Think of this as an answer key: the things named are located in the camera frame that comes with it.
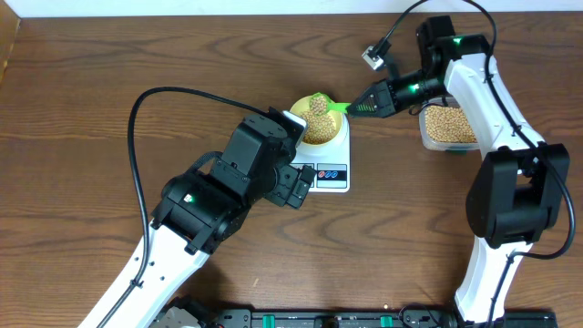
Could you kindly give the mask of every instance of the green indicator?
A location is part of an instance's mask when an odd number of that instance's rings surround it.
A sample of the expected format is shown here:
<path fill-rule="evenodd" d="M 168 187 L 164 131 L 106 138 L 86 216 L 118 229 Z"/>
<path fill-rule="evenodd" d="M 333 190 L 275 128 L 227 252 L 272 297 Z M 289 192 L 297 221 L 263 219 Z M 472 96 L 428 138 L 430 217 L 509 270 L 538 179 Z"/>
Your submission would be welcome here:
<path fill-rule="evenodd" d="M 186 201 L 187 203 L 193 203 L 194 197 L 192 197 L 192 195 L 190 194 L 186 194 L 186 196 L 184 196 L 184 201 Z"/>
<path fill-rule="evenodd" d="M 275 316 L 263 315 L 263 328 L 275 328 Z"/>
<path fill-rule="evenodd" d="M 409 91 L 416 93 L 419 90 L 419 83 L 409 86 Z"/>
<path fill-rule="evenodd" d="M 381 317 L 381 327 L 393 327 L 393 317 L 382 316 Z"/>

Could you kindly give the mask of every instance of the green light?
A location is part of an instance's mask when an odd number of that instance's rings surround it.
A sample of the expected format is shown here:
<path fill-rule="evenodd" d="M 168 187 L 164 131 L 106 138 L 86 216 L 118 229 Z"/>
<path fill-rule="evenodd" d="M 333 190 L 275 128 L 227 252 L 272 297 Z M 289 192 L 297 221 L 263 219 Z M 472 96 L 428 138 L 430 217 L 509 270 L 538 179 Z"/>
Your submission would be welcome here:
<path fill-rule="evenodd" d="M 194 197 L 192 197 L 192 195 L 190 194 L 186 194 L 186 196 L 184 196 L 184 201 L 186 201 L 187 203 L 193 203 Z"/>
<path fill-rule="evenodd" d="M 419 84 L 417 83 L 417 84 L 409 86 L 409 90 L 413 93 L 417 92 L 417 90 L 419 90 Z"/>

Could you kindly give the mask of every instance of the wood grain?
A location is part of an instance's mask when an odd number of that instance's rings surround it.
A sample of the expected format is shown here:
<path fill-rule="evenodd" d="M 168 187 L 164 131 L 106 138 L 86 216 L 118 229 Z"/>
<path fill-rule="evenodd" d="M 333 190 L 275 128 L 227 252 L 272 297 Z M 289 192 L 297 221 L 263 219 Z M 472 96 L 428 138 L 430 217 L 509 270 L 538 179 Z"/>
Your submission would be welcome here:
<path fill-rule="evenodd" d="M 259 108 L 321 91 L 352 101 L 381 74 L 361 60 L 396 15 L 26 19 L 0 86 L 0 326 L 76 326 L 140 237 L 126 149 L 136 97 L 195 87 Z M 418 67 L 412 15 L 392 51 Z M 583 14 L 496 14 L 496 58 L 534 128 L 569 149 L 568 185 L 583 205 Z M 490 31 L 455 15 L 460 33 Z M 188 95 L 156 95 L 138 115 L 151 210 L 164 183 L 222 150 L 246 113 Z M 424 149 L 415 118 L 353 119 L 352 189 L 312 194 L 301 210 L 265 201 L 180 289 L 256 308 L 380 309 L 444 304 L 472 248 L 465 195 L 478 153 Z M 535 249 L 553 251 L 565 212 Z M 507 308 L 552 308 L 579 326 L 583 243 L 556 261 L 525 260 Z"/>

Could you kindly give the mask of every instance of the transparent bin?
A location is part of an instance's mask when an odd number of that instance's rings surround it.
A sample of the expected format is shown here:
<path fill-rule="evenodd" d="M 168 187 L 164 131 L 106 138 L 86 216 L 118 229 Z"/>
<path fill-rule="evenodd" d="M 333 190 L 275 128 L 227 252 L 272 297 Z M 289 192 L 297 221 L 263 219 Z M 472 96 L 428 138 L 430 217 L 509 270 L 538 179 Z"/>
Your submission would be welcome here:
<path fill-rule="evenodd" d="M 453 97 L 446 97 L 445 101 L 447 101 L 447 105 L 452 108 L 459 108 L 459 104 Z M 425 105 L 425 107 L 429 107 L 432 104 L 443 104 L 441 98 L 433 98 L 429 100 L 429 104 Z M 459 142 L 440 142 L 436 141 L 433 138 L 429 137 L 427 133 L 427 125 L 425 124 L 425 112 L 422 111 L 419 114 L 419 130 L 421 131 L 421 140 L 423 141 L 423 145 L 430 150 L 453 150 L 453 151 L 460 151 L 460 150 L 478 150 L 480 147 L 477 143 L 459 143 Z"/>

